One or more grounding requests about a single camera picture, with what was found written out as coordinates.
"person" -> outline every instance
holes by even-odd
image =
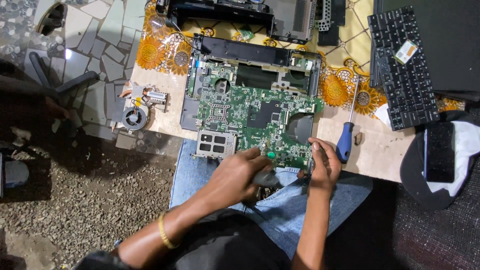
[[[252,203],[252,178],[272,162],[251,148],[214,160],[192,159],[196,141],[180,148],[170,209],[76,269],[322,269],[326,237],[366,198],[369,177],[341,171],[334,149],[309,138],[310,177],[277,168],[284,186]]]

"bracelet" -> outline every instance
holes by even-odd
[[[158,218],[158,230],[160,231],[160,236],[162,237],[162,241],[169,249],[177,248],[179,245],[173,245],[172,242],[170,242],[170,240],[167,238],[167,235],[165,234],[165,230],[163,229],[164,216],[165,214],[161,214],[160,217]]]

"small circuit board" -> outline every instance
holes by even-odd
[[[293,83],[292,87],[247,87],[248,76],[239,73],[242,66],[194,57],[186,88],[188,97],[200,101],[194,156],[222,158],[229,151],[257,147],[276,167],[311,166],[311,146],[288,134],[288,125],[297,113],[313,116],[322,111],[323,100],[305,95]],[[302,68],[309,65],[305,59],[294,61]]]

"table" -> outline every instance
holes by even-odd
[[[146,129],[196,140],[197,133],[180,127],[180,114],[186,84],[193,33],[263,44],[287,49],[315,51],[323,56],[318,97],[325,100],[324,111],[315,116],[313,136],[334,145],[348,121],[357,75],[360,76],[357,103],[354,108],[353,134],[362,132],[362,142],[353,146],[344,170],[371,177],[400,182],[400,165],[414,129],[393,132],[375,117],[378,107],[386,103],[381,89],[370,88],[371,36],[367,16],[372,14],[373,0],[347,0],[346,25],[340,27],[339,45],[320,47],[316,43],[290,44],[269,39],[265,29],[251,25],[255,36],[243,40],[239,24],[195,20],[183,26],[183,34],[166,27],[163,18],[155,13],[155,1],[145,10],[144,32],[137,52],[131,80],[138,84],[152,84],[168,93],[165,113],[152,110]],[[438,98],[441,110],[463,109],[462,102]]]

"laptop keyboard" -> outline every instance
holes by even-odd
[[[368,16],[392,130],[440,119],[412,6]],[[417,50],[405,64],[394,58],[409,41]]]

